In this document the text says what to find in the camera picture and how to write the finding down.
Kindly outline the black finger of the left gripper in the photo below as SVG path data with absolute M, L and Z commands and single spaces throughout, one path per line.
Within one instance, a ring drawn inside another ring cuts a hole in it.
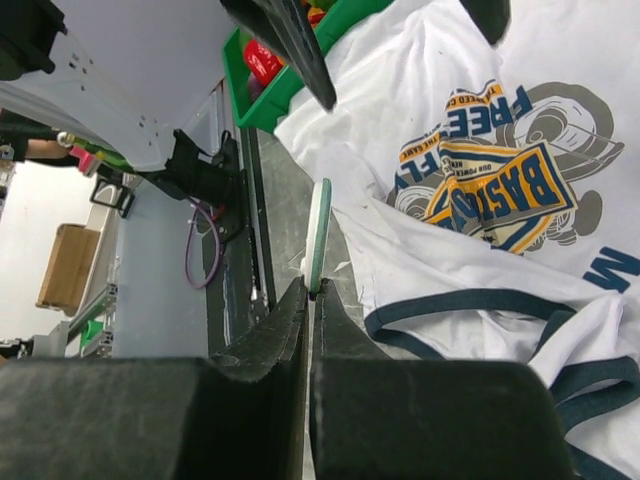
M 222 0 L 233 21 L 283 58 L 325 110 L 336 90 L 315 33 L 299 1 Z

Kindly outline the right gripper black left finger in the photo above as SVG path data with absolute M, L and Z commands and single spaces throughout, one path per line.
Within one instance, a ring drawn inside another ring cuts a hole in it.
M 5 479 L 298 479 L 307 291 L 204 358 L 12 360 Z

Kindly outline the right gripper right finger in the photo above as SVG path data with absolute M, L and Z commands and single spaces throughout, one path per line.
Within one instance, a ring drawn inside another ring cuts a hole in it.
M 311 449 L 320 479 L 570 479 L 553 399 L 526 365 L 397 360 L 316 297 Z

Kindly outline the white printed tank top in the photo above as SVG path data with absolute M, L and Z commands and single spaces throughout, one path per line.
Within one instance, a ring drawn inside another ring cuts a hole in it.
M 329 179 L 368 335 L 527 364 L 579 476 L 639 475 L 639 5 L 513 1 L 491 45 L 459 1 L 395 1 L 275 134 Z

